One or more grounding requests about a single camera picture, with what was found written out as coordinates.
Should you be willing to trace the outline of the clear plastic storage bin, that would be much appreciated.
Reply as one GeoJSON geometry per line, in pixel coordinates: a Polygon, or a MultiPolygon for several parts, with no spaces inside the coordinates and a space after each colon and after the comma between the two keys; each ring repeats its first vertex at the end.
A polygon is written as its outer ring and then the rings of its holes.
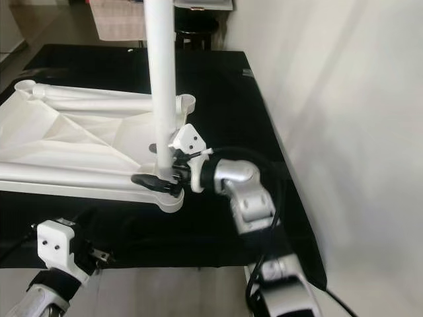
{"type": "Polygon", "coordinates": [[[178,8],[194,11],[233,11],[234,0],[173,0],[178,8]]]}

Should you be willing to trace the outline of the cloth covered side table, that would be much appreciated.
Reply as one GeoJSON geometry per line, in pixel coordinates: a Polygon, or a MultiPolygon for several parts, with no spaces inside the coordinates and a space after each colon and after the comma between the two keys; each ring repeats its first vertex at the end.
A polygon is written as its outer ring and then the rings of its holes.
{"type": "Polygon", "coordinates": [[[144,3],[136,0],[89,0],[100,40],[146,40],[144,3]]]}

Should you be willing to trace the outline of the black round stool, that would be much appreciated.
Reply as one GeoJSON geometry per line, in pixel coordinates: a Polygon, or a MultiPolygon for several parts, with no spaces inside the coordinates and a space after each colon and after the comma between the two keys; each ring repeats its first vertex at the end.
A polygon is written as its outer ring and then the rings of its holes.
{"type": "Polygon", "coordinates": [[[177,50],[211,51],[220,23],[213,13],[178,8],[174,12],[177,50]]]}

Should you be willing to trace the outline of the black tablecloth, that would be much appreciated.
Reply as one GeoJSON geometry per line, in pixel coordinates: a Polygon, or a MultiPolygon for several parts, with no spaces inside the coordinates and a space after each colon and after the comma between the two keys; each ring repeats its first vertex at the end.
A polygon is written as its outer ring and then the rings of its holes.
{"type": "MultiPolygon", "coordinates": [[[[288,177],[275,127],[244,52],[184,51],[176,54],[177,91],[196,97],[188,121],[211,146],[238,146],[262,154],[288,177]]],[[[46,44],[33,55],[18,80],[33,79],[62,87],[150,91],[144,49],[123,46],[46,44]]],[[[90,207],[99,214],[93,226],[96,245],[106,248],[122,225],[137,225],[139,240],[114,256],[112,268],[224,267],[248,265],[254,250],[235,230],[229,202],[217,194],[188,194],[175,213],[148,203],[3,192],[0,195],[0,248],[6,250],[33,223],[71,217],[90,207]]],[[[3,268],[40,268],[34,248],[25,245],[3,268]]]]}

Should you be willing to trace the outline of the white plastic children table top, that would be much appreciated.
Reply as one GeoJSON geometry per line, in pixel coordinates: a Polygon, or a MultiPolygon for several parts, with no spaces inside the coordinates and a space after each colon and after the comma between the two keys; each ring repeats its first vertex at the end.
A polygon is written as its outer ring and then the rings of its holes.
{"type": "MultiPolygon", "coordinates": [[[[115,174],[158,175],[153,112],[103,112],[57,110],[34,97],[38,82],[19,81],[0,106],[0,163],[63,167],[115,174]]],[[[151,190],[104,190],[10,182],[0,179],[0,190],[27,194],[52,194],[77,198],[154,203],[173,213],[184,194],[169,198],[151,190]]]]}

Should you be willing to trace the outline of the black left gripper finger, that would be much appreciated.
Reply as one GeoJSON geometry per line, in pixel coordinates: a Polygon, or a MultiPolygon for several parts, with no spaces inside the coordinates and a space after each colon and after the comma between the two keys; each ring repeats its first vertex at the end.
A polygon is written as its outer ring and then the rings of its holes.
{"type": "Polygon", "coordinates": [[[89,225],[96,220],[96,216],[99,214],[97,207],[90,207],[84,211],[79,212],[71,218],[72,223],[76,225],[89,225]]]}
{"type": "Polygon", "coordinates": [[[130,247],[139,240],[137,225],[122,225],[114,231],[114,236],[106,245],[106,250],[117,253],[122,248],[130,247]]]}

